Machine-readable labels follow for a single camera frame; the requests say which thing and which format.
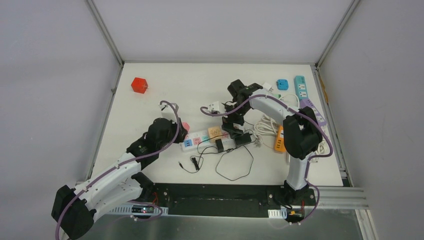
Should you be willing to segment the orange power strip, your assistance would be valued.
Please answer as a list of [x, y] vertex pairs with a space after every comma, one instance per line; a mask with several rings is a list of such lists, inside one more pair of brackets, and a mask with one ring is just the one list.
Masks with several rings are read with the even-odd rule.
[[285, 145], [284, 145], [284, 129], [283, 129], [282, 125], [280, 125], [278, 127], [278, 130], [276, 132], [273, 149], [276, 152], [279, 152], [279, 153], [285, 153], [286, 152], [286, 148], [285, 148]]

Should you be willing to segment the long white power strip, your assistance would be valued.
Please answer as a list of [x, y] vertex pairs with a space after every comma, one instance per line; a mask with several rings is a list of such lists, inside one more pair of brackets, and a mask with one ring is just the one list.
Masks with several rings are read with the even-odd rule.
[[[222, 129], [222, 137], [219, 139], [222, 140], [224, 149], [236, 147], [233, 139], [230, 138], [229, 134]], [[207, 147], [216, 147], [215, 141], [218, 139], [209, 139], [208, 128], [200, 131], [189, 132], [185, 140], [180, 143], [181, 150], [183, 152], [192, 152], [203, 150]]]

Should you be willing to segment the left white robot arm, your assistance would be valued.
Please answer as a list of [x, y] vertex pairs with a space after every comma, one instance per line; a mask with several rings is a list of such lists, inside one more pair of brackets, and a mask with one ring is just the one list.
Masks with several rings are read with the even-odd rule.
[[171, 144], [182, 143], [187, 133], [181, 118], [159, 117], [108, 169], [74, 187], [60, 187], [51, 210], [55, 239], [65, 233], [68, 239], [77, 240], [113, 208], [134, 199], [149, 201], [152, 182], [143, 169]]

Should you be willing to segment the tan cube adapter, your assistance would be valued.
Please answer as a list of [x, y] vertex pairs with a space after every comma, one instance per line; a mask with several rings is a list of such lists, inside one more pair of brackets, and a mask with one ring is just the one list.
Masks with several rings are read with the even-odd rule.
[[207, 132], [210, 140], [216, 140], [223, 136], [222, 129], [219, 126], [209, 127]]

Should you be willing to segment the red cube plug adapter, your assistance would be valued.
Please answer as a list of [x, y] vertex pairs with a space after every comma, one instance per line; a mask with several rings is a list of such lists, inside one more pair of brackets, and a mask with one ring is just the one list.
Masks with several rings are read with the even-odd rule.
[[145, 94], [149, 85], [145, 78], [135, 77], [131, 83], [131, 88], [135, 93]]

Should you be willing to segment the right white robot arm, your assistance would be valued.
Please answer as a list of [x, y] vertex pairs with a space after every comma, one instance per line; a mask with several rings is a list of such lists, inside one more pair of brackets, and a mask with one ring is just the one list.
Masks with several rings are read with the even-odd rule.
[[282, 126], [283, 144], [289, 154], [290, 163], [281, 195], [288, 204], [298, 204], [309, 189], [306, 181], [307, 159], [323, 140], [322, 129], [314, 111], [308, 106], [294, 109], [268, 94], [257, 83], [244, 85], [237, 79], [229, 84], [227, 90], [232, 96], [232, 104], [224, 105], [222, 127], [232, 139], [239, 140], [245, 136], [242, 130], [236, 129], [235, 126], [244, 125], [244, 116], [249, 110], [258, 110]]

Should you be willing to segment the pink adapter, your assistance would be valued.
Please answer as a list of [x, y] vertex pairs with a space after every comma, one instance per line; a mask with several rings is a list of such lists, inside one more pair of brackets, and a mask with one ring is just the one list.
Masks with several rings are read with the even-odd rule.
[[189, 132], [189, 131], [190, 131], [190, 126], [189, 126], [189, 124], [188, 124], [187, 122], [183, 122], [183, 123], [182, 123], [182, 126], [183, 126], [183, 128], [184, 128], [187, 132]]

